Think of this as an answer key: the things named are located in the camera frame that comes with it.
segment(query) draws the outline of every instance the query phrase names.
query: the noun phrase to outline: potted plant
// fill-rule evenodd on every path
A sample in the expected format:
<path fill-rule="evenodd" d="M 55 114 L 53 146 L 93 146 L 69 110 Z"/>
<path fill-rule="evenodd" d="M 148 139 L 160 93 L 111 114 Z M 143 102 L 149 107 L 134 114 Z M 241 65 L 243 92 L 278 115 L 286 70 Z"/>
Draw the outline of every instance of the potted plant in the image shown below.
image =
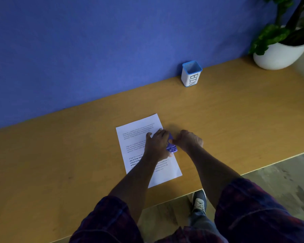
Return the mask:
<path fill-rule="evenodd" d="M 277 4 L 274 24 L 268 24 L 252 42 L 249 53 L 254 55 L 256 64 L 263 69 L 278 70 L 294 63 L 304 52 L 304 0 L 285 26 L 281 16 L 292 6 L 293 0 L 272 0 Z"/>

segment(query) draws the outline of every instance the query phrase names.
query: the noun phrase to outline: sneaker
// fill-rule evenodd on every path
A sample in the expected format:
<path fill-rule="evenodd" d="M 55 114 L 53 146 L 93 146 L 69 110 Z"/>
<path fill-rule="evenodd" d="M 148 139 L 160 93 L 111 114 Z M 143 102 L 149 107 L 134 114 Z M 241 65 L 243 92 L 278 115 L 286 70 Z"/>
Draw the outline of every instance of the sneaker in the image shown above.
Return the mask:
<path fill-rule="evenodd" d="M 191 203 L 193 205 L 192 212 L 194 210 L 201 210 L 204 213 L 206 213 L 206 207 L 207 207 L 207 201 L 206 201 L 206 195 L 203 189 L 194 192 L 192 194 L 192 200 Z"/>

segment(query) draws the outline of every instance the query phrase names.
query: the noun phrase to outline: white pot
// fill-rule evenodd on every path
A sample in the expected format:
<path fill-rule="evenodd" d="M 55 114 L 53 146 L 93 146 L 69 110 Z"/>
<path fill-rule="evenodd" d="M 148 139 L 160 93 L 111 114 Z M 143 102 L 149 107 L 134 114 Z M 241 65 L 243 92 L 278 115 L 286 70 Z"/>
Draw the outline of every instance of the white pot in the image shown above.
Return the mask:
<path fill-rule="evenodd" d="M 304 45 L 287 46 L 275 43 L 268 47 L 264 55 L 254 53 L 255 63 L 267 70 L 279 70 L 288 67 L 304 53 Z"/>

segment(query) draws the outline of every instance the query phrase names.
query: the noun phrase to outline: small trash bin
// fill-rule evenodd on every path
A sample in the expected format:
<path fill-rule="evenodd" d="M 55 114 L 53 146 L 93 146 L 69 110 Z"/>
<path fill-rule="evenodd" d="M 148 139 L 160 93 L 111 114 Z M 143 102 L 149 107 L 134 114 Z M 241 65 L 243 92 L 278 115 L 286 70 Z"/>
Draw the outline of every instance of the small trash bin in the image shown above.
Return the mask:
<path fill-rule="evenodd" d="M 183 85 L 186 87 L 195 85 L 202 70 L 197 61 L 189 61 L 182 64 L 181 81 Z"/>

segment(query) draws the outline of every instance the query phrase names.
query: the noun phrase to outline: tiled floor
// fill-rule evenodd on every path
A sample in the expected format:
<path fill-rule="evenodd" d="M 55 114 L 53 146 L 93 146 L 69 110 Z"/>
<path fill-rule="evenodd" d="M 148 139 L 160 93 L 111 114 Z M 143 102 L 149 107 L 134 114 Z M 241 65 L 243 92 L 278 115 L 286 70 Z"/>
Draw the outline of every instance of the tiled floor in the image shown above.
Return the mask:
<path fill-rule="evenodd" d="M 252 180 L 274 196 L 295 217 L 304 220 L 304 154 L 250 172 L 243 177 Z M 179 226 L 188 225 L 190 201 L 187 196 L 145 209 L 138 227 L 146 242 L 172 234 Z M 215 209 L 209 203 L 207 216 L 214 220 Z M 66 243 L 69 238 L 57 241 Z"/>

